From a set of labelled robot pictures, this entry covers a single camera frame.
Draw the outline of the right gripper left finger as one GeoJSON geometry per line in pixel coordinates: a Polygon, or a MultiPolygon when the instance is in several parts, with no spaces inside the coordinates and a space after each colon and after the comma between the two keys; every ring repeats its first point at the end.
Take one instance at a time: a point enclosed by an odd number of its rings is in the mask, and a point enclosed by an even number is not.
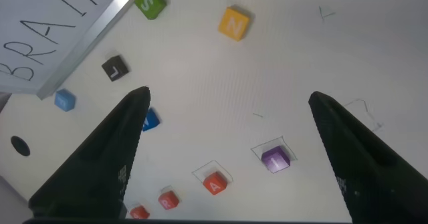
{"type": "Polygon", "coordinates": [[[129,92],[33,194],[34,217],[118,219],[130,178],[150,90],[129,92]]]}

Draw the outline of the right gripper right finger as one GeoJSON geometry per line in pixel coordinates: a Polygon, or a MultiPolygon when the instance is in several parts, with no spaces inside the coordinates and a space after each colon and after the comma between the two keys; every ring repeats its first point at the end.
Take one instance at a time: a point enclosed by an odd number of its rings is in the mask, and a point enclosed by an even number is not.
{"type": "Polygon", "coordinates": [[[353,223],[426,223],[427,179],[334,98],[308,100],[353,223]]]}

